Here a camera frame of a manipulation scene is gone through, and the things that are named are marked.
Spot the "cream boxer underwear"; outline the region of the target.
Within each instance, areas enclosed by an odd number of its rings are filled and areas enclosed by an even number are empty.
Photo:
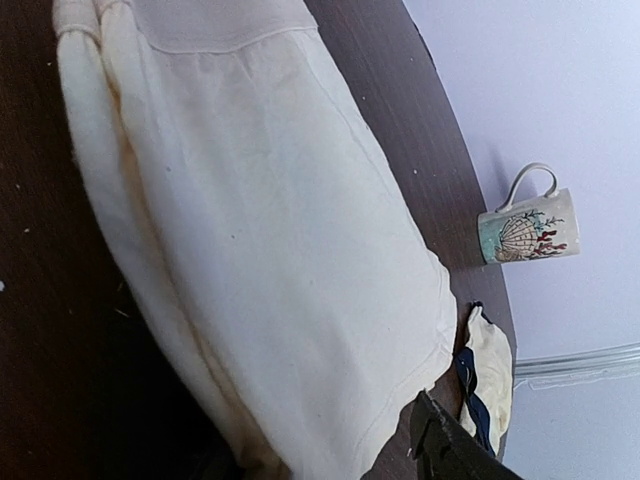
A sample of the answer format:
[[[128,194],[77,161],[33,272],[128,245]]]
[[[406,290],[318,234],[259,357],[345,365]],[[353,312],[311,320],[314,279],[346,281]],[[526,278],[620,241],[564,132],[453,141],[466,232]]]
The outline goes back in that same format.
[[[451,363],[457,308],[301,1],[57,1],[108,247],[252,479],[358,479]]]

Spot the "cream underwear navy trim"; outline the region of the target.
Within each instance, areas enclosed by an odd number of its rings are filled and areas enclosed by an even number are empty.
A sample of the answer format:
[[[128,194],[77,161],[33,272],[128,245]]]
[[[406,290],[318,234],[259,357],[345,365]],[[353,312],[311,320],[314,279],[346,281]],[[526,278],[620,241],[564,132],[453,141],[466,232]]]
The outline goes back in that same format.
[[[513,400],[513,358],[506,334],[472,304],[467,341],[454,358],[463,404],[459,423],[496,458],[507,432]]]

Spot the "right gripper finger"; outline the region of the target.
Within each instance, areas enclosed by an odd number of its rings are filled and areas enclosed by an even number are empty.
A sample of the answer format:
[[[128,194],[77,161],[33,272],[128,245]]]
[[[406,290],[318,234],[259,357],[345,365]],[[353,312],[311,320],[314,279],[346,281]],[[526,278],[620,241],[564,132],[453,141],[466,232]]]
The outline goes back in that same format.
[[[410,442],[420,480],[522,480],[492,458],[424,390],[411,412]]]

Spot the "white patterned ceramic mug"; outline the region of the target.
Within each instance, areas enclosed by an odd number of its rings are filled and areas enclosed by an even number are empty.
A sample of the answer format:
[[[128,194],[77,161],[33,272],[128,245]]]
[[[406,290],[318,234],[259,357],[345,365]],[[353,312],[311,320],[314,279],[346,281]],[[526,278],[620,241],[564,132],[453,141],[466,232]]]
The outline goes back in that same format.
[[[541,196],[517,202],[525,177],[540,170],[551,176]],[[487,264],[505,264],[574,256],[580,253],[577,217],[570,191],[558,186],[554,171],[544,163],[531,163],[515,177],[505,202],[477,218],[481,253]]]

